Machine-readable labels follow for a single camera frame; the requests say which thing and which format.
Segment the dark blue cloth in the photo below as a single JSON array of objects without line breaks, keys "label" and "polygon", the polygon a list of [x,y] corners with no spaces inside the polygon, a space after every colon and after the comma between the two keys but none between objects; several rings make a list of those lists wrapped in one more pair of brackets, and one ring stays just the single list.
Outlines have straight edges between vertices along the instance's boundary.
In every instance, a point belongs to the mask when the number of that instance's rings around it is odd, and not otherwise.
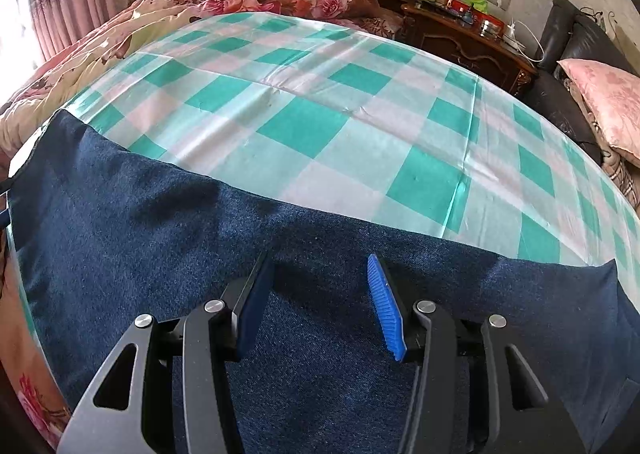
[{"label": "dark blue cloth", "polygon": [[136,315],[186,315],[266,247],[276,277],[257,343],[228,365],[248,453],[396,451],[414,371],[386,351],[367,288],[372,252],[455,317],[506,316],[588,446],[629,400],[624,388],[638,387],[625,381],[640,381],[640,318],[613,261],[507,259],[265,199],[129,153],[66,111],[9,203],[36,329],[72,406]]}]

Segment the pink pillow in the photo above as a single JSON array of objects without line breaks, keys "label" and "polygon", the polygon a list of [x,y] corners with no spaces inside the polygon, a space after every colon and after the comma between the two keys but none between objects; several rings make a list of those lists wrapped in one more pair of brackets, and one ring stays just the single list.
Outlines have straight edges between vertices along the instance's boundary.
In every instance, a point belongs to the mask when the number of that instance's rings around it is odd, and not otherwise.
[{"label": "pink pillow", "polygon": [[640,167],[640,78],[594,60],[558,64],[578,87],[610,147]]}]

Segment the checkered tablecloth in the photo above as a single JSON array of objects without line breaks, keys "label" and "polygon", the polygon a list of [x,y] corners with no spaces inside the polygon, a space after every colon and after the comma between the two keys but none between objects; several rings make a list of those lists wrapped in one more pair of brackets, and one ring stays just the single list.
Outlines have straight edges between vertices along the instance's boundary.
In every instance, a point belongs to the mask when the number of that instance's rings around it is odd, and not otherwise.
[{"label": "checkered tablecloth", "polygon": [[549,122],[404,44],[269,13],[133,54],[66,108],[150,158],[282,201],[508,257],[612,257],[640,307],[638,219]]}]

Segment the silver screw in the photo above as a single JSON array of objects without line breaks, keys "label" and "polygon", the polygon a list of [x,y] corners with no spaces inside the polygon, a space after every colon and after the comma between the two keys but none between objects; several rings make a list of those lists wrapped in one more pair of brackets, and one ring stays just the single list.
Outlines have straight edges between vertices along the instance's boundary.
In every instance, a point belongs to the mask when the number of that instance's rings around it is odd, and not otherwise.
[{"label": "silver screw", "polygon": [[225,307],[225,302],[220,301],[220,299],[213,299],[212,301],[207,301],[204,304],[204,311],[207,313],[218,313]]},{"label": "silver screw", "polygon": [[436,311],[436,303],[433,301],[420,301],[417,304],[417,308],[420,313],[433,313]]},{"label": "silver screw", "polygon": [[507,326],[507,319],[505,319],[502,315],[494,314],[489,317],[489,324],[494,328],[504,328]]},{"label": "silver screw", "polygon": [[142,315],[138,315],[136,317],[136,319],[133,321],[133,324],[135,324],[137,328],[146,328],[153,321],[153,317],[151,317],[148,313],[143,313]]}]

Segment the wooden nightstand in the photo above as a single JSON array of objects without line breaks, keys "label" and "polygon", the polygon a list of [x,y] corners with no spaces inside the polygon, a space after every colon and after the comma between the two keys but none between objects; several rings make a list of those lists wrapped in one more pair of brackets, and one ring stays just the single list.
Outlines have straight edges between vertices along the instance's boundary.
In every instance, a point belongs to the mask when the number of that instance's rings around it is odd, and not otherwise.
[{"label": "wooden nightstand", "polygon": [[460,20],[408,3],[402,5],[402,12],[404,28],[399,41],[459,64],[516,97],[538,75],[524,57],[481,37]]}]

